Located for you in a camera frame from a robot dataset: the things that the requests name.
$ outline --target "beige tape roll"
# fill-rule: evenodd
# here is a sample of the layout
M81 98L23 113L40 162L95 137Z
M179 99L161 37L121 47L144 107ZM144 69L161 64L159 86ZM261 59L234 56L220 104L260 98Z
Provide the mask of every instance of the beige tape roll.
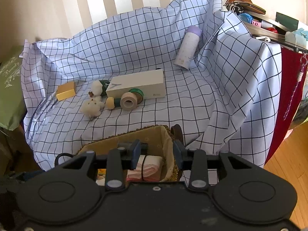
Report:
M126 111L133 110L137 107L137 97L131 92L124 93L120 101L121 108Z

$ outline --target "green object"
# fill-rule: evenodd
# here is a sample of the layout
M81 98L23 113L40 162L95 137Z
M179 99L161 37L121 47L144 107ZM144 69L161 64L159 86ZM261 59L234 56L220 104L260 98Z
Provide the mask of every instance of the green object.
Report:
M103 86L103 92L101 93L100 96L103 97L103 96L107 95L106 90L107 90L107 88L108 88L108 86L110 84L110 81L108 81L108 80L100 80L100 82L101 82L101 84Z
M286 16L282 13L276 12L276 22L279 22L283 26L285 26L290 32L298 29L298 20Z
M143 100L143 92L140 89L133 88L129 92L134 93L137 96L137 103L141 103Z
M26 113L20 72L23 46L13 47L0 66L0 127L14 130Z
M121 101L121 98L115 99L115 107L121 107L120 101Z

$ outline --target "green bag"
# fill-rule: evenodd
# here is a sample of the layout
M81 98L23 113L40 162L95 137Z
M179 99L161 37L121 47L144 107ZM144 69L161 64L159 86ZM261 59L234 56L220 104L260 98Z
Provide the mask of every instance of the green bag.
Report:
M14 130L26 113L20 71L23 46L13 47L0 66L0 127Z

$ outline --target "white thermos bottle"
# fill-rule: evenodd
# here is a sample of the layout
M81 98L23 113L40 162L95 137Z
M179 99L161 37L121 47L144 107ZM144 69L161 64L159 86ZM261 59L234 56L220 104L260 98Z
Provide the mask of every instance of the white thermos bottle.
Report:
M202 30L197 26L189 26L174 64L189 69L189 65L196 52Z

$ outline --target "purple bottle cap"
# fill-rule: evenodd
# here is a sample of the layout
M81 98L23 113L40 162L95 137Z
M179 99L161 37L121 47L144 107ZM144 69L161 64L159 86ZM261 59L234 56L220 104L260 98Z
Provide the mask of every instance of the purple bottle cap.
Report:
M186 33L187 32L194 33L194 34L196 34L199 37L202 35L202 30L199 27L195 26L195 25L189 26L188 29L186 30Z

